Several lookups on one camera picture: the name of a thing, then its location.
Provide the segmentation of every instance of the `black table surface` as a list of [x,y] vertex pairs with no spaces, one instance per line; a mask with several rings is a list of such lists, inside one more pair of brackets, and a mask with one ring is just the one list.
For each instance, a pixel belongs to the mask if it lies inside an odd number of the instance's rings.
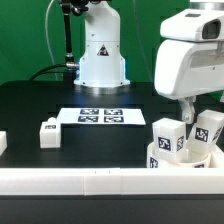
[[[177,101],[159,96],[152,83],[96,96],[61,82],[14,81],[0,87],[0,102],[0,130],[7,131],[8,141],[1,168],[146,167],[152,123],[164,117],[181,119]],[[63,125],[61,148],[41,150],[41,123],[56,117],[61,108],[137,108],[146,125]],[[195,109],[224,111],[209,95],[199,96]],[[223,138],[218,144],[223,148]],[[0,217],[1,223],[223,223],[223,199],[223,195],[1,196]]]

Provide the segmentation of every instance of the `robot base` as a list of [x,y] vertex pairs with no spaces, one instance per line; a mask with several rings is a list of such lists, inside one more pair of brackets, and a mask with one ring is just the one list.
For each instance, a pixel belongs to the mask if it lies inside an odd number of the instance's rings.
[[85,92],[89,94],[96,94],[96,95],[107,95],[107,94],[116,94],[116,93],[123,93],[128,92],[130,89],[130,83],[124,84],[118,87],[88,87],[83,85],[76,85],[74,84],[75,91]]

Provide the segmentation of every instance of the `white paper sheet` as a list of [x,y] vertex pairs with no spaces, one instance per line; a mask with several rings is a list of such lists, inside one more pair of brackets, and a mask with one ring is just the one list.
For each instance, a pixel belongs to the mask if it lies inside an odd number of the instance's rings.
[[140,109],[123,108],[62,108],[57,121],[62,124],[146,124]]

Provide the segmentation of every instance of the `warning label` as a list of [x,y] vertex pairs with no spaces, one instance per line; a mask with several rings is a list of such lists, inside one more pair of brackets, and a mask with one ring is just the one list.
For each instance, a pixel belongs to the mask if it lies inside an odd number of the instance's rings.
[[99,51],[99,53],[97,54],[98,56],[109,56],[109,53],[105,47],[105,45],[103,45]]

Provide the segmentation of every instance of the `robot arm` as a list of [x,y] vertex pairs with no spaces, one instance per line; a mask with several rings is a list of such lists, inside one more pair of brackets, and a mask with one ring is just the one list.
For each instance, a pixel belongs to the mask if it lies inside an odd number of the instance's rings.
[[196,95],[224,90],[224,1],[191,0],[191,8],[165,20],[161,35],[155,88],[177,99],[182,119],[192,123]]
[[107,1],[61,0],[65,18],[66,62],[73,61],[69,13],[85,13],[85,53],[79,62],[76,88],[93,93],[113,93],[130,84],[125,59],[120,54],[120,16]]

